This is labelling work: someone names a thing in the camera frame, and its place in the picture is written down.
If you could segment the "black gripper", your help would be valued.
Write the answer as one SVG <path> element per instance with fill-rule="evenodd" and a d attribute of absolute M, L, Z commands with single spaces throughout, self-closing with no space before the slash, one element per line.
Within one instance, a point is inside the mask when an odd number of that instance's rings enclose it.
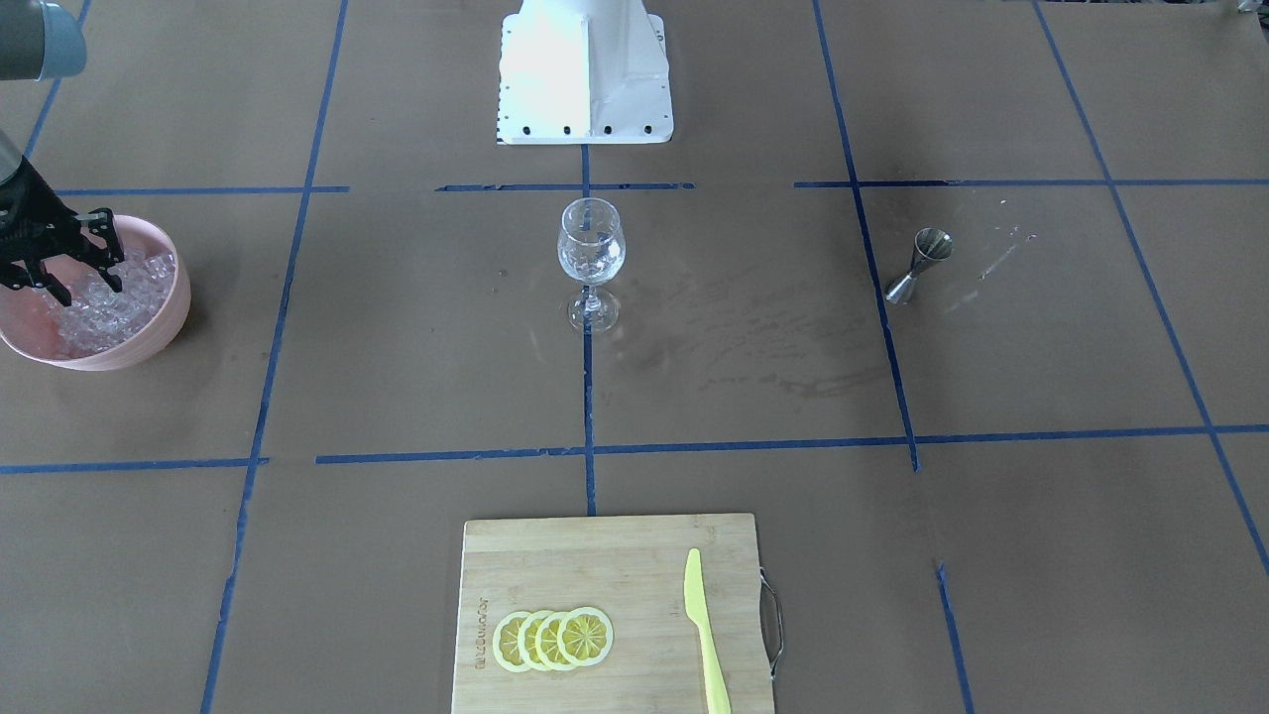
<path fill-rule="evenodd" d="M 1 208 L 1 282 L 5 289 L 46 290 L 60 306 L 70 307 L 69 288 L 44 268 L 51 257 L 69 256 L 89 264 L 112 293 L 122 293 L 121 276 L 110 271 L 126 259 L 112 209 L 98 208 L 77 216 L 76 221 L 74 211 L 63 205 L 27 159 L 3 180 Z M 81 257 L 80 227 L 89 231 L 88 238 L 82 238 Z"/>

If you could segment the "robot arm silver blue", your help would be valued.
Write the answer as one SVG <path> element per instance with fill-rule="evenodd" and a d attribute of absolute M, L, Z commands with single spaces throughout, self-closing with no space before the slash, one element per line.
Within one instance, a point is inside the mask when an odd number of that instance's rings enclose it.
<path fill-rule="evenodd" d="M 1 4 L 1 77 L 5 81 L 63 79 L 82 72 L 88 48 L 77 20 L 52 1 Z M 29 159 L 1 136 L 1 280 L 9 290 L 44 290 L 58 306 L 74 297 L 46 268 L 53 257 L 70 257 L 95 271 L 119 294 L 121 276 L 112 268 L 126 254 L 114 213 L 102 207 L 88 213 L 69 208 Z"/>

